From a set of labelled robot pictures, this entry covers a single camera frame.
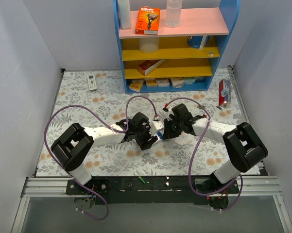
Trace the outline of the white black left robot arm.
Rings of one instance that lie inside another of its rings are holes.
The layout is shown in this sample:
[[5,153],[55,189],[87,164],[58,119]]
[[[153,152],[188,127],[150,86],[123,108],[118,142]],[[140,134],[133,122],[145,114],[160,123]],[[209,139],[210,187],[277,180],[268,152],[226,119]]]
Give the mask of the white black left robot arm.
[[141,150],[147,150],[159,139],[157,133],[163,129],[161,121],[150,121],[140,112],[132,119],[123,119],[109,128],[82,127],[79,123],[74,123],[54,141],[51,151],[63,169],[76,179],[78,190],[89,194],[94,183],[84,159],[92,147],[134,140]]

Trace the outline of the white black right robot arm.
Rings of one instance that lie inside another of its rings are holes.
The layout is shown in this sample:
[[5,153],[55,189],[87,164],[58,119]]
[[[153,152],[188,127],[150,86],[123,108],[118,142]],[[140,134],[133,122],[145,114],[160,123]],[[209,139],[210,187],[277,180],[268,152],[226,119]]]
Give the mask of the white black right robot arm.
[[225,145],[229,159],[212,172],[201,184],[193,184],[192,190],[200,194],[221,193],[241,174],[245,173],[268,156],[268,150],[253,127],[243,122],[239,125],[210,121],[208,116],[193,116],[186,105],[179,104],[171,109],[164,120],[163,139],[173,139],[181,133],[200,139],[207,137]]

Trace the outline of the blue battery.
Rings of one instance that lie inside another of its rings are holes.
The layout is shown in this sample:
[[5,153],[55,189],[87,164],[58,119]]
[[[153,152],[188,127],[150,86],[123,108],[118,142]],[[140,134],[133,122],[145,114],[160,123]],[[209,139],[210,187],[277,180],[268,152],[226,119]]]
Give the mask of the blue battery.
[[163,134],[161,132],[158,132],[157,134],[158,134],[158,136],[159,136],[160,139],[163,138]]

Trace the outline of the white battery cover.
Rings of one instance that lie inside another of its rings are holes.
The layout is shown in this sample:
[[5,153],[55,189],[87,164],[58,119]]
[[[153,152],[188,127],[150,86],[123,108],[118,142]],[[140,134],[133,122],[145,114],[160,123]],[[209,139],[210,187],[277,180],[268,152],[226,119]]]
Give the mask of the white battery cover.
[[185,144],[185,137],[178,137],[174,141],[177,145],[183,146]]

